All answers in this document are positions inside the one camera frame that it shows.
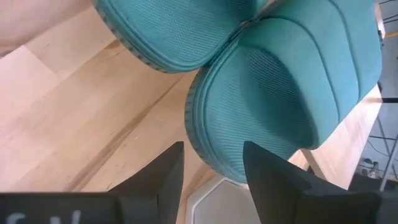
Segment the teal mesh fabric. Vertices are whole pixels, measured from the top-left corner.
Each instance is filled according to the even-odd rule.
[[[186,127],[198,154],[245,182],[244,141],[284,159],[324,143],[380,76],[373,4],[287,0],[251,24],[192,85]]]
[[[198,129],[203,125],[211,149],[194,143],[195,150],[218,172],[245,182],[244,141],[256,142],[284,159],[300,147],[310,147],[312,130],[298,93],[292,76],[276,58],[238,47],[201,98],[206,103],[198,122],[203,124],[196,125]],[[193,110],[200,113],[201,108]]]
[[[266,0],[109,0],[120,21],[156,57],[196,69],[211,60]]]

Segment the light wood plank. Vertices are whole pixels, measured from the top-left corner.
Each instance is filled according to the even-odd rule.
[[[24,46],[0,59],[0,129],[59,83]]]
[[[295,154],[293,154],[293,156],[289,159],[289,162],[303,170],[308,170],[310,167],[310,164],[301,150],[298,150]]]
[[[0,1],[0,57],[89,5],[89,0]]]
[[[184,104],[194,73],[184,76],[129,134],[114,154],[74,190],[102,192],[134,175],[175,141],[185,143],[184,183],[177,223],[184,223],[188,196],[214,176],[185,134]]]
[[[377,85],[316,150],[302,150],[315,174],[348,189],[381,107]]]
[[[1,130],[0,190],[73,190],[180,77],[115,41]]]
[[[93,6],[26,44],[49,69],[67,78],[115,40]]]

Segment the teal mesh chair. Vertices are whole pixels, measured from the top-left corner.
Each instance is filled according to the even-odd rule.
[[[144,63],[201,67],[185,126],[214,170],[246,182],[244,141],[283,159],[316,149],[376,85],[381,50],[374,0],[96,1]]]

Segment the black surface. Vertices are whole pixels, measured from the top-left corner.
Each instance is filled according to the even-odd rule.
[[[243,160],[263,224],[398,222],[395,192],[346,191],[253,142],[244,143]]]
[[[0,194],[0,223],[175,223],[183,142],[104,193]]]

